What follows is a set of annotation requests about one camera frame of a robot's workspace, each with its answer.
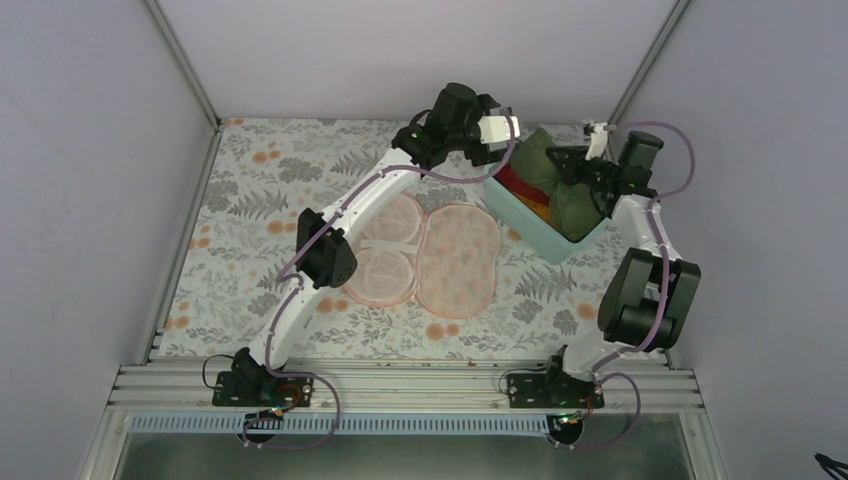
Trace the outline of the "green lace bra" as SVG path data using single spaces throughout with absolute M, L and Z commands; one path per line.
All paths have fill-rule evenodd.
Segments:
M 548 198 L 549 224 L 570 242 L 583 240 L 602 220 L 588 186 L 566 185 L 557 164 L 548 156 L 553 138 L 542 128 L 533 131 L 515 148 L 510 168 L 529 186 Z

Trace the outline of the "floral pink laundry bag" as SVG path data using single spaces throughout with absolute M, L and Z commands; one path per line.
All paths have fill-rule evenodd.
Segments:
M 427 214 L 399 194 L 354 241 L 358 266 L 343 289 L 371 307 L 414 298 L 436 316 L 470 318 L 494 299 L 501 245 L 496 221 L 482 209 L 451 204 Z

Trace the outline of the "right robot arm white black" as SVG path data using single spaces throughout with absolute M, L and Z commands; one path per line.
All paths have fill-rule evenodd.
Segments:
M 546 151 L 561 181 L 587 187 L 596 209 L 628 246 L 602 297 L 596 331 L 548 360 L 541 391 L 552 406 L 595 393 L 597 371 L 621 355 L 671 348 L 682 333 L 701 270 L 673 248 L 661 221 L 660 197 L 649 186 L 663 146 L 655 135 L 631 131 L 616 163 L 603 159 L 597 140 Z

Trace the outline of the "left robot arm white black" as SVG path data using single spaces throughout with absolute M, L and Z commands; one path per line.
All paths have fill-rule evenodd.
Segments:
M 234 354 L 218 392 L 255 405 L 270 402 L 316 307 L 353 277 L 352 243 L 376 213 L 424 177 L 448 181 L 437 169 L 452 152 L 473 163 L 495 157 L 503 168 L 520 134 L 511 108 L 464 84 L 447 84 L 431 108 L 397 131 L 376 165 L 347 193 L 322 210 L 300 213 L 295 254 L 278 274 L 284 298 L 255 340 Z

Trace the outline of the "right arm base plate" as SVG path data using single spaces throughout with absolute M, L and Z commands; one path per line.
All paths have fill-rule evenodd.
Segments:
M 540 372 L 510 373 L 506 394 L 512 409 L 579 409 L 605 407 L 599 386 L 570 376 L 548 377 Z

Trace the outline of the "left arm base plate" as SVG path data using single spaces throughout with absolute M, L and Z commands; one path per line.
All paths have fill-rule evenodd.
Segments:
M 288 411 L 310 406 L 312 378 L 268 377 L 256 387 L 245 386 L 234 372 L 221 372 L 213 385 L 215 407 L 244 407 L 255 410 Z

